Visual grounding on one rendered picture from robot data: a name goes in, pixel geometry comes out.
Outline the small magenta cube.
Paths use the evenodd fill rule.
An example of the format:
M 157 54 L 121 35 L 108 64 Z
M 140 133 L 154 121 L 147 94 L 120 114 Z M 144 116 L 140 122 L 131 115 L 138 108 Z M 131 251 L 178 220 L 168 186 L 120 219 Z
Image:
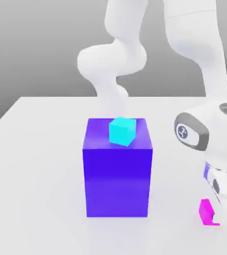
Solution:
M 215 212 L 209 199 L 202 199 L 199 206 L 199 215 L 204 226 L 220 226 L 213 221 Z

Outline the large blue box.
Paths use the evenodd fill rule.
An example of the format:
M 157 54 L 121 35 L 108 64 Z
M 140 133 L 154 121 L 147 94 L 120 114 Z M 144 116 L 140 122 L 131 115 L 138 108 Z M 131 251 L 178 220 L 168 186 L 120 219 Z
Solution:
M 83 143 L 86 215 L 148 215 L 153 146 L 145 119 L 137 119 L 128 147 L 109 141 L 112 119 L 89 118 Z

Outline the small cyan cube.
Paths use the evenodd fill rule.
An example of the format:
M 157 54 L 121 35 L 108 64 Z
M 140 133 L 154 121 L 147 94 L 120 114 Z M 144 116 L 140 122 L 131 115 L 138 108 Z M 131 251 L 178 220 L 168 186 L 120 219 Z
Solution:
M 109 141 L 114 144 L 129 146 L 136 137 L 135 119 L 117 117 L 109 124 Z

